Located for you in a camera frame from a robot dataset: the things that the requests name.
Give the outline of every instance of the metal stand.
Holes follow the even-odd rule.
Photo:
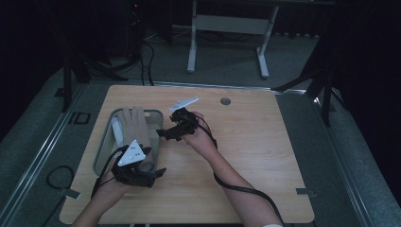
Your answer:
[[[197,54],[197,30],[212,30],[223,32],[237,32],[246,34],[264,35],[265,39],[260,47],[256,48],[259,67],[262,78],[269,76],[268,66],[265,59],[266,46],[274,26],[275,17],[279,7],[273,7],[269,20],[235,18],[224,16],[211,16],[197,14],[197,1],[192,1],[192,31],[191,46],[189,48],[189,58],[187,72],[195,72],[195,60]]]
[[[64,105],[62,107],[62,111],[65,112],[71,104],[72,101],[72,81],[71,81],[71,71],[74,72],[78,82],[89,82],[91,76],[87,70],[86,64],[91,67],[101,71],[107,77],[115,80],[127,80],[119,77],[110,69],[104,67],[103,65],[90,60],[84,54],[79,53],[74,45],[69,42],[66,34],[61,29],[57,18],[53,14],[51,7],[47,4],[46,0],[35,0],[36,6],[41,12],[44,19],[48,22],[49,28],[53,32],[53,36],[57,40],[59,47],[61,48],[61,52],[63,54],[63,89],[62,95],[64,98]]]
[[[333,88],[333,77],[336,70],[335,61],[333,54],[328,57],[326,64],[321,69],[316,69],[310,72],[302,73],[298,78],[292,80],[282,86],[271,88],[272,91],[285,92],[291,87],[304,82],[308,79],[313,79],[312,83],[306,90],[306,93],[310,97],[317,97],[322,89],[323,93],[323,105],[322,105],[322,118],[326,126],[330,126],[329,122],[329,111],[330,111],[330,99]]]

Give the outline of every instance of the motion capture marker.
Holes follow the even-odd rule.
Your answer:
[[[138,142],[136,140],[133,140],[117,165],[126,166],[128,164],[143,161],[146,158],[147,156],[145,155],[144,151],[141,150],[141,147],[139,146]]]
[[[223,104],[224,106],[228,106],[231,104],[231,100],[228,97],[222,97],[220,100],[221,104]]]

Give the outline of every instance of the white stand leg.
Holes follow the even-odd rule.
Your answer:
[[[197,1],[192,1],[192,30],[191,30],[191,47],[189,49],[188,73],[195,72],[195,60],[197,57]]]
[[[269,42],[271,31],[274,26],[275,17],[277,16],[277,11],[278,11],[278,7],[274,7],[273,11],[271,13],[271,17],[270,17],[268,26],[266,27],[265,39],[263,40],[262,46],[256,48],[256,54],[257,54],[257,58],[259,60],[260,73],[261,73],[262,78],[264,78],[264,79],[269,77],[269,70],[268,70],[268,66],[266,64],[266,59],[265,59],[265,51],[266,51],[266,46],[268,45],[268,42]]]
[[[134,227],[135,224],[130,224],[130,227]],[[145,224],[145,227],[150,227],[150,224]]]

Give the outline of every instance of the human hand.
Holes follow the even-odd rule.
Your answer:
[[[209,160],[209,158],[216,154],[218,150],[212,138],[205,131],[209,131],[209,128],[204,121],[203,114],[198,112],[192,113],[198,118],[200,127],[198,127],[193,134],[184,135],[182,139],[188,145],[190,145],[200,156],[202,156],[206,160]]]
[[[128,191],[133,188],[132,185],[123,184],[114,178],[112,173],[114,162],[115,159],[110,161],[109,167],[101,179],[99,187],[91,200],[91,202],[95,203],[96,206],[101,207],[104,212],[112,208]]]

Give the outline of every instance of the wire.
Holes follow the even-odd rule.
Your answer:
[[[120,152],[120,151],[126,150],[127,148],[128,148],[128,145],[126,145],[126,146],[124,146],[124,147],[121,147],[121,148],[118,148],[118,149],[116,149],[115,151],[113,151],[113,153],[112,153],[112,154],[109,156],[109,158],[107,159],[106,164],[104,165],[104,167],[103,167],[103,169],[102,169],[102,171],[101,171],[101,173],[100,173],[100,175],[99,175],[99,178],[100,178],[100,179],[103,178],[104,173],[106,172],[107,168],[109,167],[110,161],[111,161],[112,158],[115,156],[115,154],[118,153],[118,152]]]
[[[66,169],[69,171],[70,177],[71,177],[71,179],[70,179],[70,181],[69,181],[69,183],[68,183],[68,185],[67,185],[66,187],[54,185],[54,184],[50,181],[51,176],[52,176],[56,171],[58,171],[58,170],[60,170],[60,169],[63,169],[63,168],[66,168]],[[53,170],[51,170],[51,171],[47,174],[47,176],[46,176],[46,182],[47,182],[47,184],[48,184],[51,188],[54,188],[54,189],[70,188],[71,184],[73,183],[74,176],[75,176],[74,170],[73,170],[70,166],[58,166],[58,167],[54,168]],[[62,197],[62,198],[59,200],[59,203],[57,203],[56,207],[53,209],[53,211],[50,213],[50,215],[47,217],[46,221],[44,222],[43,227],[47,225],[47,223],[49,222],[49,220],[54,216],[54,214],[56,213],[57,209],[59,209],[59,207],[61,206],[61,204],[62,204],[62,202],[63,202],[64,200],[65,200],[65,197]]]
[[[112,181],[112,180],[114,180],[114,177],[112,177],[111,179],[107,180],[107,181],[104,182],[104,183],[101,183],[100,186],[102,186],[103,184],[108,183],[108,182],[110,182],[110,181]]]
[[[216,39],[211,39],[208,38],[206,36],[202,36],[200,34],[197,34],[197,38],[201,38],[204,39],[210,43],[228,43],[228,42],[246,42],[248,40],[250,40],[252,37],[254,37],[255,35],[253,34],[239,34],[237,35],[236,38],[228,38],[225,36],[225,32],[218,32],[218,31],[203,31],[203,34],[207,35],[207,34],[211,34],[211,35],[215,35],[217,36]]]
[[[153,57],[154,57],[154,49],[150,44],[148,44],[146,42],[144,42],[144,45],[148,46],[150,48],[150,50],[151,50],[151,57],[150,57],[150,61],[149,61],[149,64],[148,64],[148,79],[149,79],[150,85],[154,86],[153,79],[151,78],[151,73],[150,73],[150,68],[151,68],[151,64],[153,62]]]
[[[145,86],[145,82],[144,82],[144,59],[142,58],[142,55],[141,55],[141,58],[139,60],[141,61],[141,65],[142,65],[142,67],[140,67],[141,68],[142,85]]]
[[[198,119],[200,119],[201,121],[203,121],[205,123],[207,129],[205,127],[203,127],[199,122],[195,122],[186,116],[180,116],[180,118],[185,119],[185,120],[189,121],[191,124],[195,124],[202,130],[204,130],[209,135],[209,137],[212,139],[212,141],[215,143],[216,148],[218,148],[218,143],[217,143],[216,139],[213,137],[208,124],[206,123],[206,121],[203,118],[197,116]],[[256,189],[253,189],[253,188],[249,188],[249,187],[242,187],[242,186],[235,186],[235,185],[227,184],[227,183],[223,182],[215,173],[213,173],[213,175],[215,177],[216,182],[225,188],[235,190],[235,191],[245,192],[245,193],[251,193],[251,194],[260,196],[263,199],[265,199],[270,204],[270,206],[273,208],[277,217],[280,219],[280,221],[284,225],[283,219],[280,215],[280,211],[278,210],[277,205],[274,203],[274,201],[271,199],[271,197],[268,196],[266,193],[256,190]]]
[[[174,35],[172,36],[172,39],[178,38],[180,36],[183,36],[183,35],[189,33],[190,31],[191,31],[191,28],[187,29],[186,31],[182,31],[182,32],[173,32]],[[155,40],[151,39],[153,37],[160,37],[162,40],[161,41],[155,41]],[[153,33],[153,34],[147,36],[144,40],[146,42],[148,42],[148,43],[154,43],[154,44],[162,44],[162,43],[166,42],[166,40],[163,39],[163,37],[161,37],[159,33]]]

